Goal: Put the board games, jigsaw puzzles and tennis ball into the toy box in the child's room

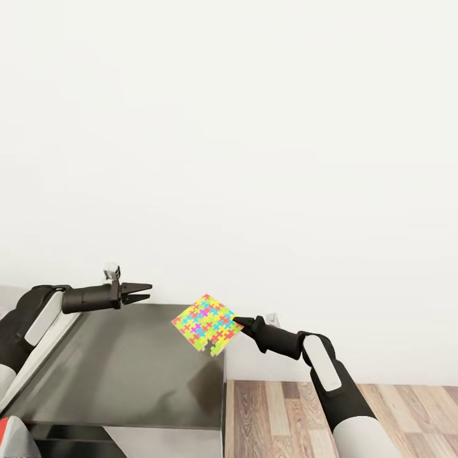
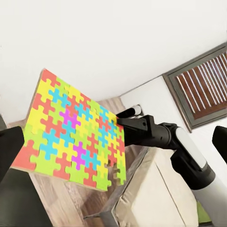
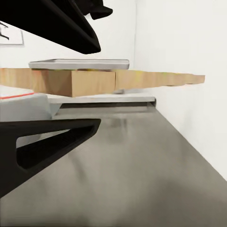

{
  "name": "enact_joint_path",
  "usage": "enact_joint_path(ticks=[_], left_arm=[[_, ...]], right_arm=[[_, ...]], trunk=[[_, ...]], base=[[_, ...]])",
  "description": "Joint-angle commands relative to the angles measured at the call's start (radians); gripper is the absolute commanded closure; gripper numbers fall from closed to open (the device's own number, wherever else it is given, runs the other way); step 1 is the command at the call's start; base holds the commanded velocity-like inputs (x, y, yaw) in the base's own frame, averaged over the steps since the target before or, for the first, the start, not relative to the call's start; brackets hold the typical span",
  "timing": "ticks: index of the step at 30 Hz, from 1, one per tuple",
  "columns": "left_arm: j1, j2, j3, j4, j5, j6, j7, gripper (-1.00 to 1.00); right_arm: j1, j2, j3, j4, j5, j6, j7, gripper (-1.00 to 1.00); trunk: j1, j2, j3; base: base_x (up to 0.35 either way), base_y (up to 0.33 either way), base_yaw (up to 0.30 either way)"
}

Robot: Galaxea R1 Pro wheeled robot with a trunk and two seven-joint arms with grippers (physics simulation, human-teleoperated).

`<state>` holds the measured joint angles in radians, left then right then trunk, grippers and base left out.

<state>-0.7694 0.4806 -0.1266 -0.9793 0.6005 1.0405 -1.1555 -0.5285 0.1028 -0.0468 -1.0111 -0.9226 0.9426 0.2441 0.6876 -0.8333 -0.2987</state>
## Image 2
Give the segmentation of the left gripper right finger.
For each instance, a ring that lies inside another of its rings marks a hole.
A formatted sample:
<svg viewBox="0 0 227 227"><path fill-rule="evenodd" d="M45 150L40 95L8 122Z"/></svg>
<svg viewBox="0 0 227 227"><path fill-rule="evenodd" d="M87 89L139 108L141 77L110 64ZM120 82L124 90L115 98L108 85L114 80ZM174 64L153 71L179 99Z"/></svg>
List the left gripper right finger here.
<svg viewBox="0 0 227 227"><path fill-rule="evenodd" d="M222 126L216 126L212 143L224 159L227 164L227 128Z"/></svg>

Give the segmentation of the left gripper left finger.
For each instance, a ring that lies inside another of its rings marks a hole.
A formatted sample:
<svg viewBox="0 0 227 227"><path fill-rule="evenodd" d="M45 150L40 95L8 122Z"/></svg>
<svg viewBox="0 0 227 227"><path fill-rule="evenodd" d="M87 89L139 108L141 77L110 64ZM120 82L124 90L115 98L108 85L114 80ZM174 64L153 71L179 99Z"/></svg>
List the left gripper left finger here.
<svg viewBox="0 0 227 227"><path fill-rule="evenodd" d="M0 182L25 143L21 126L0 131Z"/></svg>

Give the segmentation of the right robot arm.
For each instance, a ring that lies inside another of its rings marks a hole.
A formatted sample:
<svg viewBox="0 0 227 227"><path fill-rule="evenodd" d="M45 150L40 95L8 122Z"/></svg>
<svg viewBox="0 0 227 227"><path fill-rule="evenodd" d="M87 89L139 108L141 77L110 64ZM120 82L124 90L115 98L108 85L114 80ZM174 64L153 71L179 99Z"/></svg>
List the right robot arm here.
<svg viewBox="0 0 227 227"><path fill-rule="evenodd" d="M116 116L123 126L124 147L140 145L176 150L170 157L173 169L186 181L207 212L215 227L227 227L227 187L208 165L189 134L176 123L154 123L145 115L141 104L132 106Z"/></svg>

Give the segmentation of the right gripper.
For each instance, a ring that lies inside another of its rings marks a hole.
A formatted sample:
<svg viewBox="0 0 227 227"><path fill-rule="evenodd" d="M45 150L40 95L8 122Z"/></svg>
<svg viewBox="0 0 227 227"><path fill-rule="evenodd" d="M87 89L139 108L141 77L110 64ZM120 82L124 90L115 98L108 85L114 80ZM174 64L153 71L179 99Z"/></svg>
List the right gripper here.
<svg viewBox="0 0 227 227"><path fill-rule="evenodd" d="M154 123L152 115L147 114L140 118L117 119L117 124L123 126L124 147L132 144L156 147L161 142L162 131L158 124Z"/></svg>

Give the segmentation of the jigsaw puzzle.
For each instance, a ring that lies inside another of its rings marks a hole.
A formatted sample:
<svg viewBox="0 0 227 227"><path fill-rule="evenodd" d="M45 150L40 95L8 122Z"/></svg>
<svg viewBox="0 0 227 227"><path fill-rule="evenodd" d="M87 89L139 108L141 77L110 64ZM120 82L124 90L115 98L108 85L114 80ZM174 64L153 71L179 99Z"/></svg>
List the jigsaw puzzle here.
<svg viewBox="0 0 227 227"><path fill-rule="evenodd" d="M113 167L123 185L124 131L117 119L43 69L22 127L25 143L10 168L106 192Z"/></svg>

